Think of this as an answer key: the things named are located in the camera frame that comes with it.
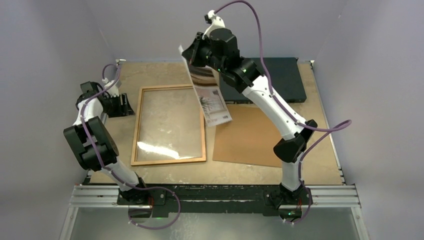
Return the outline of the glossy plant photo print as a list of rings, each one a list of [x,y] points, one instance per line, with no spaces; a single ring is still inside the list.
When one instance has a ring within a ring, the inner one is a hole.
[[[206,125],[213,127],[231,122],[233,119],[215,78],[214,70],[208,66],[193,66],[189,64],[186,57],[182,57],[182,60],[198,98]]]

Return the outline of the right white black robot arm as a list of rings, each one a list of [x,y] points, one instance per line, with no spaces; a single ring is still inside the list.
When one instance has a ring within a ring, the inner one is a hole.
[[[282,162],[280,183],[282,200],[288,204],[300,198],[303,189],[301,158],[317,123],[297,118],[265,75],[264,68],[240,55],[237,37],[227,28],[218,28],[206,35],[198,32],[188,48],[178,51],[189,70],[208,67],[217,71],[224,82],[241,93],[271,120],[281,135],[273,147]]]

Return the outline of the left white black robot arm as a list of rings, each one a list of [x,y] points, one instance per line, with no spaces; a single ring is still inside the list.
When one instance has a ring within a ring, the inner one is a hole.
[[[78,114],[63,135],[76,160],[84,170],[101,172],[119,187],[119,199],[128,204],[142,205],[150,198],[141,177],[119,159],[119,150],[105,127],[108,118],[134,115],[128,97],[119,93],[113,83],[101,86],[87,81],[80,85],[82,94],[75,104]]]

